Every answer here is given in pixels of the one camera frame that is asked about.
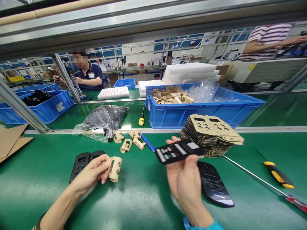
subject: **wrist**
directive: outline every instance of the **wrist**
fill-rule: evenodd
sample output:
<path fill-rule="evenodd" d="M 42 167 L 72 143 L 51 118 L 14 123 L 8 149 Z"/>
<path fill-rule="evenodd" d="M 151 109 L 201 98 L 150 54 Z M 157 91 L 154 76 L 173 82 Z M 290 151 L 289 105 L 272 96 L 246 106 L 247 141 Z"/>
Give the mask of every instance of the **wrist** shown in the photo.
<path fill-rule="evenodd" d="M 207 228 L 214 223 L 214 218 L 202 202 L 184 209 L 185 214 L 193 226 Z"/>
<path fill-rule="evenodd" d="M 81 192 L 70 184 L 63 192 L 65 195 L 71 197 L 73 200 L 79 200 L 82 196 Z"/>

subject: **label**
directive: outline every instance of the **label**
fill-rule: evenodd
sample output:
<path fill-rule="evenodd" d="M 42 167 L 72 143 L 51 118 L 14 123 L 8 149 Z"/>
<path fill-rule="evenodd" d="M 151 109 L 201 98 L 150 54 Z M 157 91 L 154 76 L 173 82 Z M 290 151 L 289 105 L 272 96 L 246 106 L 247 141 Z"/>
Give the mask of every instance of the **label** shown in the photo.
<path fill-rule="evenodd" d="M 248 68 L 249 68 L 250 70 L 253 70 L 253 69 L 255 68 L 256 65 L 257 65 L 257 64 L 250 65 Z"/>
<path fill-rule="evenodd" d="M 61 112 L 63 109 L 65 109 L 63 102 L 60 102 L 59 104 L 57 104 L 55 108 L 57 109 L 58 112 Z"/>

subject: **worker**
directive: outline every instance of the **worker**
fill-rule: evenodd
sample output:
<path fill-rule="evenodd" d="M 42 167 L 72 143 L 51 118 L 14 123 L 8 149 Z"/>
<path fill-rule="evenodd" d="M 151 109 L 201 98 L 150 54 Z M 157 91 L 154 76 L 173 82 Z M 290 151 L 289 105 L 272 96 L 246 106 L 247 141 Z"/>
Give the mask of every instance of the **worker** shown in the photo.
<path fill-rule="evenodd" d="M 172 137 L 167 144 L 179 141 Z M 80 198 L 86 194 L 98 180 L 106 183 L 109 177 L 110 157 L 103 154 L 93 159 L 73 182 L 58 197 L 50 209 L 41 216 L 32 230 L 60 230 L 72 213 Z M 201 200 L 201 178 L 197 167 L 198 156 L 190 155 L 185 161 L 175 162 L 166 166 L 170 190 L 178 200 L 186 216 L 186 229 L 222 230 L 223 228 L 205 208 Z"/>
<path fill-rule="evenodd" d="M 73 62 L 81 70 L 75 75 L 76 81 L 82 91 L 100 91 L 103 86 L 103 75 L 98 65 L 88 61 L 86 52 L 72 52 Z M 59 76 L 53 76 L 55 83 L 67 87 L 66 82 Z"/>
<path fill-rule="evenodd" d="M 282 23 L 256 27 L 248 38 L 242 55 L 238 61 L 253 61 L 255 59 L 273 59 L 278 50 L 283 47 L 304 43 L 307 36 L 286 39 L 294 23 Z M 283 81 L 273 82 L 268 90 L 273 90 Z"/>

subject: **screwdriver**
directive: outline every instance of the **screwdriver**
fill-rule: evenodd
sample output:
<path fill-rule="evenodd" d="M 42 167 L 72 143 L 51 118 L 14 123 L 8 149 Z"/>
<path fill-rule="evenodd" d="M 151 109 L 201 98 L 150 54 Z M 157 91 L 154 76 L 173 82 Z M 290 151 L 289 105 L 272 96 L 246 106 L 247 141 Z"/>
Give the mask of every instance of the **screwdriver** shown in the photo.
<path fill-rule="evenodd" d="M 253 174 L 252 172 L 248 171 L 246 168 L 242 167 L 241 165 L 239 165 L 238 163 L 234 162 L 233 160 L 229 159 L 226 156 L 223 156 L 225 159 L 229 160 L 230 162 L 232 162 L 233 164 L 239 166 L 240 168 L 242 168 L 243 170 L 245 170 L 246 172 L 248 172 L 249 174 L 251 174 L 252 176 L 254 176 L 255 178 L 257 178 L 258 180 L 264 182 L 265 184 L 267 184 L 268 186 L 270 186 L 271 188 L 275 189 L 277 192 L 281 193 L 284 197 L 285 200 L 294 204 L 296 207 L 298 207 L 300 210 L 302 210 L 303 212 L 305 212 L 307 214 L 307 204 L 299 201 L 298 199 L 296 199 L 293 195 L 287 195 L 285 193 L 283 193 L 282 191 L 280 191 L 279 189 L 275 188 L 274 186 L 270 185 L 268 182 L 264 181 L 263 179 L 261 179 L 260 177 L 256 176 L 255 174 Z"/>
<path fill-rule="evenodd" d="M 145 109 L 145 106 L 143 107 L 143 112 L 141 114 L 141 118 L 138 121 L 139 126 L 143 126 L 144 125 L 144 109 Z"/>
<path fill-rule="evenodd" d="M 281 186 L 285 188 L 294 189 L 293 183 L 286 177 L 286 175 L 283 174 L 281 171 L 279 171 L 273 162 L 267 161 L 258 149 L 256 150 L 258 151 L 260 156 L 262 156 L 262 158 L 265 160 L 263 164 L 266 166 L 269 173 L 277 181 L 277 183 L 279 183 Z"/>
<path fill-rule="evenodd" d="M 148 145 L 150 150 L 154 153 L 156 148 L 149 142 L 149 140 L 140 132 L 141 137 L 143 138 L 144 142 Z"/>

